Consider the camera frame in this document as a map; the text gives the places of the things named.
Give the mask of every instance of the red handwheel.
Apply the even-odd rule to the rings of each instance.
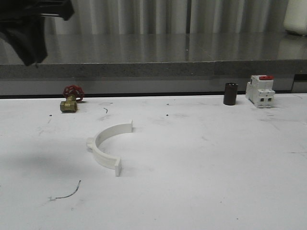
[[[81,87],[79,87],[77,85],[66,86],[64,91],[63,91],[63,96],[65,98],[68,98],[72,94],[76,96],[77,102],[82,101],[82,99],[84,97],[84,92],[83,92]]]

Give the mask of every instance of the corrugated metal wall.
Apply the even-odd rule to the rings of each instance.
[[[184,34],[284,31],[288,0],[72,0],[47,34]]]

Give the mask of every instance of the semicircular plastic bracket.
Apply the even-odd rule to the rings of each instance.
[[[105,166],[110,169],[115,169],[115,176],[120,175],[120,157],[108,155],[99,150],[98,147],[104,140],[122,133],[132,133],[132,121],[130,121],[129,123],[110,126],[102,132],[97,133],[94,138],[88,138],[86,141],[87,147],[93,150],[95,160],[102,166]]]

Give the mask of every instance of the white tabletop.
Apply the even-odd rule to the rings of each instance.
[[[0,100],[0,229],[307,228],[307,94]],[[86,139],[133,120],[100,149]],[[72,196],[81,180],[79,190]]]

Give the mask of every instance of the white container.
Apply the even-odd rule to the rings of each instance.
[[[283,26],[291,33],[307,35],[307,0],[289,0]]]

